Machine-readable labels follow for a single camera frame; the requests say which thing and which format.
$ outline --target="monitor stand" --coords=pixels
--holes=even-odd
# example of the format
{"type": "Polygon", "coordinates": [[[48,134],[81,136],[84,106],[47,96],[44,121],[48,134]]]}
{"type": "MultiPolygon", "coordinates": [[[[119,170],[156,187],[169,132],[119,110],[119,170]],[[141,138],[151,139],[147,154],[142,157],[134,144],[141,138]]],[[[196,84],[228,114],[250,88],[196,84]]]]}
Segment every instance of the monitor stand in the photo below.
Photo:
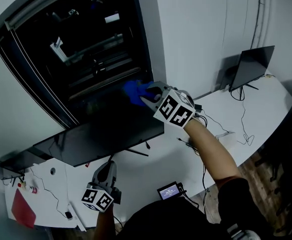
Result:
{"type": "MultiPolygon", "coordinates": [[[[253,88],[253,89],[256,89],[256,90],[259,90],[258,88],[254,87],[254,86],[252,86],[250,84],[245,84],[245,86],[248,86],[248,87],[253,88]]],[[[243,89],[243,86],[240,87],[240,89],[239,89],[239,99],[240,100],[241,100],[242,89],[243,89]]]]}

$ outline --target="small box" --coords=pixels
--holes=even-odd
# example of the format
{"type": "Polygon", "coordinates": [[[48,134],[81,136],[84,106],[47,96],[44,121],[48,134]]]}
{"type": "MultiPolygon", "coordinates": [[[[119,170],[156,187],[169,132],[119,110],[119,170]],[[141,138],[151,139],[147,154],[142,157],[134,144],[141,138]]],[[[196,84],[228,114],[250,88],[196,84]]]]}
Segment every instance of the small box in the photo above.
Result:
{"type": "Polygon", "coordinates": [[[186,95],[171,89],[156,111],[154,118],[169,125],[184,128],[195,111],[196,109],[186,95]]]}
{"type": "Polygon", "coordinates": [[[81,202],[89,209],[104,213],[113,200],[114,199],[104,190],[87,188],[81,202]]]}

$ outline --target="sleeve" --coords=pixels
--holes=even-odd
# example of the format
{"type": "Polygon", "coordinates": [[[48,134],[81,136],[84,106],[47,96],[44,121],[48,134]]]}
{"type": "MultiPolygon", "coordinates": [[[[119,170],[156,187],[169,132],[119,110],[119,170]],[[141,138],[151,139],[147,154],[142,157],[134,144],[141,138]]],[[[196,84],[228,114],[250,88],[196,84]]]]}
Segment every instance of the sleeve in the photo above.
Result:
{"type": "Polygon", "coordinates": [[[241,230],[256,232],[261,239],[272,238],[272,229],[255,205],[247,180],[236,178],[225,183],[219,190],[218,201],[225,229],[237,224],[241,230]]]}

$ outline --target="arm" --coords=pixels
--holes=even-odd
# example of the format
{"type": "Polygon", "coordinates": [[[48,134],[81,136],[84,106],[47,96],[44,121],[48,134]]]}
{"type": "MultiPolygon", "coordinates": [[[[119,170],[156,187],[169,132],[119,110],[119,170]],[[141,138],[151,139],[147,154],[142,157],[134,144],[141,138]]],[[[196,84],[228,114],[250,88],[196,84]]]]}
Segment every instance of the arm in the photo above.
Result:
{"type": "Polygon", "coordinates": [[[198,149],[202,162],[218,188],[231,179],[241,178],[232,156],[204,125],[192,119],[184,129],[198,149]]]}
{"type": "Polygon", "coordinates": [[[116,236],[113,214],[113,204],[105,211],[98,214],[94,240],[111,240],[116,236]]]}

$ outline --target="red object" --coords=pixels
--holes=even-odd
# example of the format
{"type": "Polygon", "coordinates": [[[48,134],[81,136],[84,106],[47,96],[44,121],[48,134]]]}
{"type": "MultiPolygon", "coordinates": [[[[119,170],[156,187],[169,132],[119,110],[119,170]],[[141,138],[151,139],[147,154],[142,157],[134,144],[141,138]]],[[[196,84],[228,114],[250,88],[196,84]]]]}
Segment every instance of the red object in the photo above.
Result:
{"type": "Polygon", "coordinates": [[[32,187],[32,193],[33,193],[33,194],[38,193],[38,189],[37,189],[35,186],[32,187]]]}
{"type": "Polygon", "coordinates": [[[33,229],[36,220],[36,214],[28,205],[19,189],[16,190],[11,211],[18,223],[33,229]]]}

